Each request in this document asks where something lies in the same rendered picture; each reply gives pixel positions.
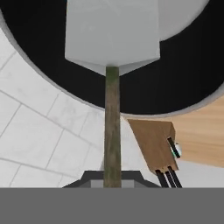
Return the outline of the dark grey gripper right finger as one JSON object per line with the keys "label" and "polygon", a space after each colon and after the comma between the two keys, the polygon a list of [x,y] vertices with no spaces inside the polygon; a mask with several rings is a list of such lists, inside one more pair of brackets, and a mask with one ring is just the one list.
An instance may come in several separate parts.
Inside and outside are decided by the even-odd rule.
{"label": "dark grey gripper right finger", "polygon": [[143,178],[140,171],[122,171],[122,188],[159,188],[159,185]]}

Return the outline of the black pot with grey rim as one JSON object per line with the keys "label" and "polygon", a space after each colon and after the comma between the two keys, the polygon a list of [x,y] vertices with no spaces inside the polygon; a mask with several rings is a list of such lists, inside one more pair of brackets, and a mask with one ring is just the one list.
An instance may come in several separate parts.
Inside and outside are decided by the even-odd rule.
{"label": "black pot with grey rim", "polygon": [[[102,75],[65,59],[67,0],[0,0],[12,41],[51,81],[100,108]],[[179,34],[160,44],[161,58],[120,79],[121,111],[158,116],[198,106],[224,92],[224,0],[208,0]]]}

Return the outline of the brown wooden knife block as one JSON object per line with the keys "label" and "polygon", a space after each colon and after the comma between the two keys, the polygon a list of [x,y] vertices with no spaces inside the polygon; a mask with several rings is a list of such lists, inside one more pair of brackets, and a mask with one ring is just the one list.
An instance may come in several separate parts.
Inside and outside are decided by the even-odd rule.
{"label": "brown wooden knife block", "polygon": [[169,137],[175,141],[172,122],[128,119],[128,123],[152,173],[168,172],[169,166],[174,171],[179,169],[168,141]]}

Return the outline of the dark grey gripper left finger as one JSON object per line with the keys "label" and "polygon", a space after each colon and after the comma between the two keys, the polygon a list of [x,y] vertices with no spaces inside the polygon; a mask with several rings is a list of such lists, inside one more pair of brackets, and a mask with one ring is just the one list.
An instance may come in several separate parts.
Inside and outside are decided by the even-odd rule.
{"label": "dark grey gripper left finger", "polygon": [[84,171],[82,177],[73,183],[65,185],[67,188],[90,188],[92,180],[103,180],[103,171]]}

